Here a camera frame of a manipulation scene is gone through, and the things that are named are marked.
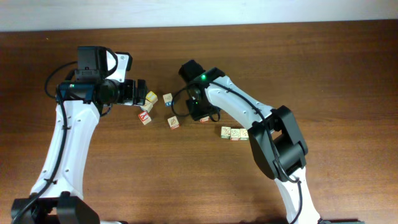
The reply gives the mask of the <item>number four wooden block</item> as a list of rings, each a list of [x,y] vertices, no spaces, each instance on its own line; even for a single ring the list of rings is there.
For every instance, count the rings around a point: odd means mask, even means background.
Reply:
[[[200,122],[201,122],[201,123],[204,123],[204,122],[209,121],[209,119],[210,119],[210,118],[207,116],[207,117],[201,118],[201,119],[200,119]]]

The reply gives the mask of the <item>leaf picture wooden block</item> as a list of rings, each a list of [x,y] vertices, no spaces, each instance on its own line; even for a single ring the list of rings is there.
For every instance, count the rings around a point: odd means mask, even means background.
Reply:
[[[176,116],[167,119],[167,122],[171,129],[176,129],[180,126],[180,123]]]

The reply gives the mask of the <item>green edged wooden block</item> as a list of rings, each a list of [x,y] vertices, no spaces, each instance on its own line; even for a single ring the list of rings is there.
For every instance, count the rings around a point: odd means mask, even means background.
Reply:
[[[231,127],[222,126],[221,127],[221,138],[230,139],[231,138]]]

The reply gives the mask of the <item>red edged wooden block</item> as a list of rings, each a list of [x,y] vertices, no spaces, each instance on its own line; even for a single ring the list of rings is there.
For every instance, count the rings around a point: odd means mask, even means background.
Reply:
[[[230,140],[238,141],[238,140],[240,140],[240,138],[241,138],[241,130],[240,129],[231,128]]]

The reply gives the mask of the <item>yellow W wooden block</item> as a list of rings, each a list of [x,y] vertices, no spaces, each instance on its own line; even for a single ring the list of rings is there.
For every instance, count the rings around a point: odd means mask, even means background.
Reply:
[[[241,128],[240,130],[240,140],[245,141],[249,139],[248,131],[247,129]]]

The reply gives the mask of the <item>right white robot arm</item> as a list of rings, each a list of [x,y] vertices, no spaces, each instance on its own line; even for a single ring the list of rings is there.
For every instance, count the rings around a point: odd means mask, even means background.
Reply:
[[[281,194],[289,223],[322,223],[308,189],[308,146],[293,112],[286,106],[273,108],[238,88],[223,71],[205,70],[194,60],[178,71],[188,93],[188,115],[197,121],[228,113],[248,131],[254,161],[273,180]]]

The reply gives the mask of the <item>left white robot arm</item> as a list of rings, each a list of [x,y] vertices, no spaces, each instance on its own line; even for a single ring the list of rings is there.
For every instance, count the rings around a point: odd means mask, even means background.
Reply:
[[[132,56],[107,47],[78,48],[77,68],[57,85],[56,121],[49,151],[27,198],[12,204],[13,223],[102,223],[83,201],[88,149],[100,118],[114,105],[142,106],[145,80],[126,78]]]

